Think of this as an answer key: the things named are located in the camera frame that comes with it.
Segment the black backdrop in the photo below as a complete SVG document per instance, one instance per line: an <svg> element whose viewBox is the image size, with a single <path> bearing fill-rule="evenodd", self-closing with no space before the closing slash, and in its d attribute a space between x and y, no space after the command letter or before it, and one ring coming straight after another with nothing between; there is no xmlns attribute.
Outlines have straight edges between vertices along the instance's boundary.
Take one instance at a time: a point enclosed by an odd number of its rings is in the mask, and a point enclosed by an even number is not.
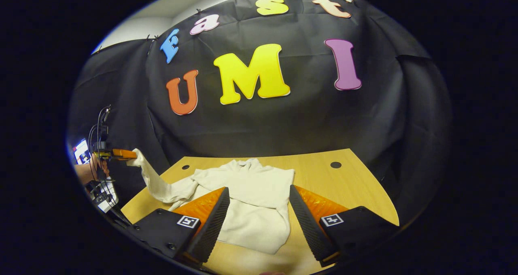
<svg viewBox="0 0 518 275"><path fill-rule="evenodd" d="M287 13L265 17L257 13L256 1L228 0L176 24L156 41L128 41L92 55L72 96L71 136L87 136L98 111L112 104L108 142L139 148L158 173L185 155L277 156L351 148L386 188L401 225L407 224L435 193L448 157L451 107L438 68L416 39L365 0L331 0L351 18L330 15L312 0L284 0ZM212 14L220 15L215 29L189 35L197 20ZM174 29L179 29L178 52L166 63L160 46ZM353 44L360 89L335 89L335 59L324 44L330 38ZM259 98L257 85L255 98L222 105L214 59L235 53L249 64L255 48L269 43L282 47L279 62L290 94ZM166 83L189 70L199 71L198 104L180 116L170 108ZM185 82L179 90L181 100L188 100ZM110 171L121 205L145 186L138 170L123 163L110 163Z"/></svg>
<svg viewBox="0 0 518 275"><path fill-rule="evenodd" d="M14 204L2 209L4 273L178 272L96 213L70 179L74 172L61 146L70 92L85 59L107 31L151 1L5 0L15 9L6 13L12 22L6 29L6 120L14 124L5 135L13 144L4 189ZM510 271L516 224L509 172L509 109L516 92L507 70L515 39L511 0L369 1L409 29L448 80L453 151L423 214L347 272Z"/></svg>

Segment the black fabric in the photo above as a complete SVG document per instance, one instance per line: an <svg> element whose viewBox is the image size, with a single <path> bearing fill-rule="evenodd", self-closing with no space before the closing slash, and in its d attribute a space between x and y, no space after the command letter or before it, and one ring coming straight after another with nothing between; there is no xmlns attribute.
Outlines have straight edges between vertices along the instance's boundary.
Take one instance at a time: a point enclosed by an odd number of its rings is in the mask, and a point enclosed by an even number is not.
<svg viewBox="0 0 518 275"><path fill-rule="evenodd" d="M442 177L451 120L444 80L425 49L364 0L331 0L351 13L348 19L330 15L312 0L284 0L287 13L262 16L256 1L228 0L176 24L157 41L128 41L92 55L72 98L71 135L86 136L98 111L112 104L111 145L141 149L158 173L185 155L252 157L351 148L387 190L401 225L411 221ZM197 20L214 13L220 15L219 26L189 34ZM160 46L175 28L178 52L167 64ZM324 44L330 38L354 45L360 89L335 89L335 59ZM242 96L222 105L213 61L234 53L248 65L254 50L270 43L282 47L280 66L290 95L260 98L258 84L251 100ZM170 108L166 84L189 70L199 71L198 105L179 116ZM184 81L179 91L187 101ZM112 162L110 171L124 201L144 187L135 168Z"/></svg>

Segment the computer monitor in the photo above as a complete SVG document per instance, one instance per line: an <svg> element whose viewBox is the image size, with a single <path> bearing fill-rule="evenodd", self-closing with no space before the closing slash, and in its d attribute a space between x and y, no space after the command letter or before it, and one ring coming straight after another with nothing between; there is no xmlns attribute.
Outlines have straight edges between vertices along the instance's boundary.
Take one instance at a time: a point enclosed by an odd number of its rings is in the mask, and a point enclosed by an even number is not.
<svg viewBox="0 0 518 275"><path fill-rule="evenodd" d="M76 158L77 164L88 164L90 162L91 156L88 151L87 140L83 139L80 143L78 143L72 151L74 152L74 157Z"/></svg>

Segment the white wall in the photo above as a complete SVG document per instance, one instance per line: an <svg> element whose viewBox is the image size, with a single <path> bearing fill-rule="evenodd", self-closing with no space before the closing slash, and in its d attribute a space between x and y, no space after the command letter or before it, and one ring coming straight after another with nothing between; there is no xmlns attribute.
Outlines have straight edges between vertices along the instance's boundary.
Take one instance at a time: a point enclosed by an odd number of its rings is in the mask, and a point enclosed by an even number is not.
<svg viewBox="0 0 518 275"><path fill-rule="evenodd" d="M93 52L98 51L101 46L106 48L123 41L146 39L148 34L150 34L150 38L154 35L161 35L170 27L196 14L196 9L204 10L225 1L157 0L117 26Z"/></svg>

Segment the white sweater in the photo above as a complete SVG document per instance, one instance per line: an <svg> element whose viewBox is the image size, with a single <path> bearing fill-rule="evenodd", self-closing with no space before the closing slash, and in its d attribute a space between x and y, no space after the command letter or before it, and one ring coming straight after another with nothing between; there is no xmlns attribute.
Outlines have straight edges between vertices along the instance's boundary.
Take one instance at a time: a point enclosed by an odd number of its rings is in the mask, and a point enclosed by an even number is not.
<svg viewBox="0 0 518 275"><path fill-rule="evenodd" d="M167 184L138 150L128 166L142 168L150 194L170 211L221 187L228 187L230 205L218 240L275 254L290 235L287 203L295 170L262 166L257 159L231 161L219 168L196 169L194 174Z"/></svg>

